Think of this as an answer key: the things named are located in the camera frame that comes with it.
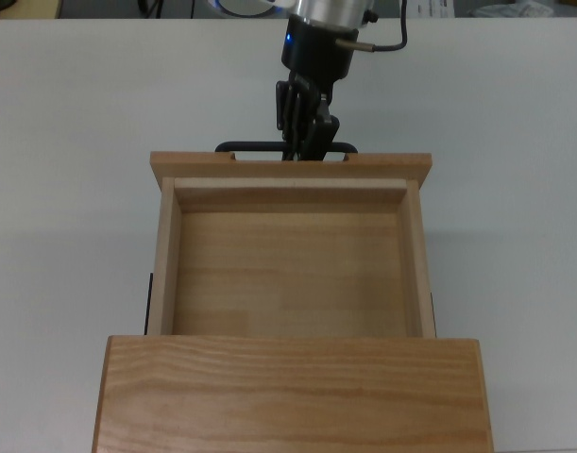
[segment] black cable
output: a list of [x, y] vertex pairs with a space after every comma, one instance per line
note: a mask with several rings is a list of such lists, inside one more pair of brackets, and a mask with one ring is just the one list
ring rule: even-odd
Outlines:
[[399, 21], [401, 23], [401, 43], [396, 45], [376, 45], [372, 46], [372, 52], [395, 52], [401, 50], [408, 43], [408, 29], [405, 25], [405, 12], [408, 6], [408, 0], [401, 2], [401, 15]]
[[159, 0], [156, 0], [153, 5], [150, 7], [149, 11], [147, 12], [147, 14], [145, 15], [146, 19], [149, 19], [149, 17], [152, 15], [152, 13], [154, 12], [154, 9], [156, 9], [156, 6], [158, 5]]
[[158, 0], [158, 10], [156, 11], [156, 19], [161, 18], [163, 6], [164, 6], [164, 0]]

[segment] paper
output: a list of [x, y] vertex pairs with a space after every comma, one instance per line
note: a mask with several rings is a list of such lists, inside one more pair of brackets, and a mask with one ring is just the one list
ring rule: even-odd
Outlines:
[[455, 17], [453, 0], [408, 0], [406, 12], [408, 19], [433, 17]]

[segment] white table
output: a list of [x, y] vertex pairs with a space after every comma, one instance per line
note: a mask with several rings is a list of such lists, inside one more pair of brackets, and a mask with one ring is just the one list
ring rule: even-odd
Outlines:
[[[283, 33], [0, 21], [0, 451], [89, 450], [106, 339], [143, 329], [148, 153], [277, 139]], [[577, 447], [577, 20], [412, 21], [410, 36], [354, 58], [338, 139], [433, 153], [438, 334], [481, 340], [497, 451]], [[395, 21], [364, 32], [398, 37]]]

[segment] metal cylinder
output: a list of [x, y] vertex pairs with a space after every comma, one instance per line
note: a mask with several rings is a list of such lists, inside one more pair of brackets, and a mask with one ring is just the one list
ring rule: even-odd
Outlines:
[[293, 12], [312, 25], [327, 28], [361, 28], [374, 0], [297, 0]]

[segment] wood grain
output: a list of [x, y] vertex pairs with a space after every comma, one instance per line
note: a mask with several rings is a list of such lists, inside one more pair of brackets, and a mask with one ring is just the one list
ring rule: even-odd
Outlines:
[[406, 329], [409, 337], [434, 338], [435, 321], [427, 268], [427, 248], [422, 227], [418, 184], [408, 181], [399, 206], [399, 245], [403, 279]]
[[150, 164], [163, 177], [356, 177], [415, 179], [422, 186], [430, 154], [348, 155], [342, 162], [240, 161], [232, 153], [153, 152]]
[[112, 337], [97, 453], [487, 453], [477, 342]]
[[148, 335], [170, 335], [173, 332], [181, 223], [181, 209], [175, 195], [175, 181], [171, 177], [166, 177], [162, 181]]
[[173, 333], [405, 336], [397, 215], [183, 215]]
[[405, 179], [178, 177], [182, 212], [395, 212]]

